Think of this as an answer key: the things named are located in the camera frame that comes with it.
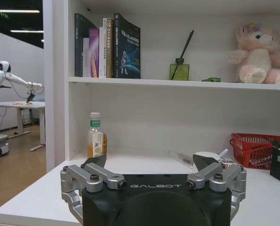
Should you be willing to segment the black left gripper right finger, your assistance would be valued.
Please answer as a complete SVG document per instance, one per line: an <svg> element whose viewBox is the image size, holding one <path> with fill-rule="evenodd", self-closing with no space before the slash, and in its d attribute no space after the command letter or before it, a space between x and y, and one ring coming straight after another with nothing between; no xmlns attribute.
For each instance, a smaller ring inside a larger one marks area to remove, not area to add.
<svg viewBox="0 0 280 226"><path fill-rule="evenodd" d="M243 166L234 161L222 161L225 155L226 152L195 153L192 158L198 172L187 176L186 186L189 190L199 190L209 183L209 188L214 193L223 194L230 191L232 220L239 210L240 202L246 197L247 172Z"/></svg>

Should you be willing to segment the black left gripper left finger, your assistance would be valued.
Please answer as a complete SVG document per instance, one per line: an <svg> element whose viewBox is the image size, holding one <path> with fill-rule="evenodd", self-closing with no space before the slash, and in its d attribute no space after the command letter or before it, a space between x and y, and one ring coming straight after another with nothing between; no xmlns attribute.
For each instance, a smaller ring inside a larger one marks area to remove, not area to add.
<svg viewBox="0 0 280 226"><path fill-rule="evenodd" d="M81 223L85 219L87 195L99 195L104 188L121 192L127 187L122 174L104 168L106 155L88 158L83 164L64 166L60 172L61 197L70 212Z"/></svg>

